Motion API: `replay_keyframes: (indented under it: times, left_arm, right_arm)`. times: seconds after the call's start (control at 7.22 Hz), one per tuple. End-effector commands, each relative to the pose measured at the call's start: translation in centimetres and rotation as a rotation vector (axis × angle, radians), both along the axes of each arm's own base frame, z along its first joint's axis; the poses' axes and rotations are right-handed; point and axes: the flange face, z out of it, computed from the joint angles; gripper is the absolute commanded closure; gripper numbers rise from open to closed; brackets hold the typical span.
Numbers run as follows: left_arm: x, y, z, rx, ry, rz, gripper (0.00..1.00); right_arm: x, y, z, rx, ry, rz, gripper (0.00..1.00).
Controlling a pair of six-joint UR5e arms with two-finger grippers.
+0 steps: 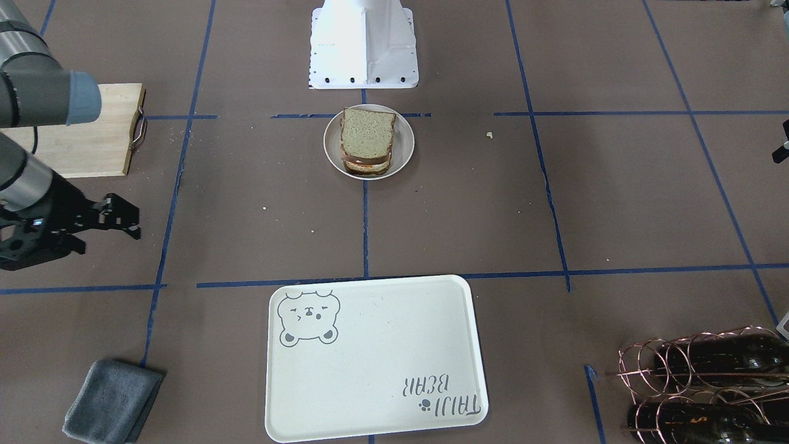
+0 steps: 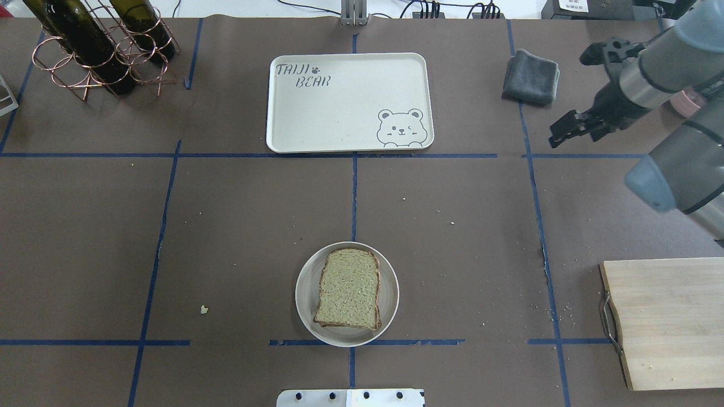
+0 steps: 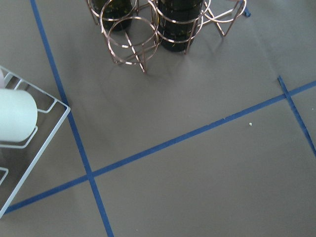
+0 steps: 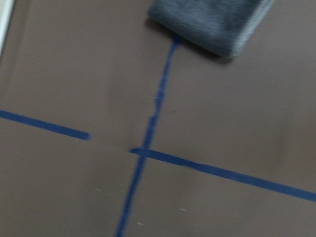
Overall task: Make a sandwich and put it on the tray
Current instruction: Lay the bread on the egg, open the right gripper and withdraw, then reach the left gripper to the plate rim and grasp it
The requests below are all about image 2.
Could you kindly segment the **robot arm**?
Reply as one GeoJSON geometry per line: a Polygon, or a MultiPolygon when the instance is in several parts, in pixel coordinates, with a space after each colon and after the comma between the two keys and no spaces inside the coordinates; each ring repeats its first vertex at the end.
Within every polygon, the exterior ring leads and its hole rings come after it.
{"type": "Polygon", "coordinates": [[[590,44],[583,65],[602,65],[609,82],[587,111],[551,124],[554,149],[572,137],[593,141],[627,129],[669,103],[683,123],[625,175],[630,191],[655,211],[678,210],[722,245],[722,2],[701,1],[644,43],[590,44]]]}

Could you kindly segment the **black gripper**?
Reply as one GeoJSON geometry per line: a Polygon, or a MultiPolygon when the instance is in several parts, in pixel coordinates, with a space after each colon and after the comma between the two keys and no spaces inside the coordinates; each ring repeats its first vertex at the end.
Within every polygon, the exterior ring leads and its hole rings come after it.
{"type": "Polygon", "coordinates": [[[649,113],[649,109],[628,100],[620,85],[605,85],[597,92],[588,113],[572,109],[551,124],[549,144],[556,149],[574,137],[591,134],[593,142],[629,128],[649,113]]]}

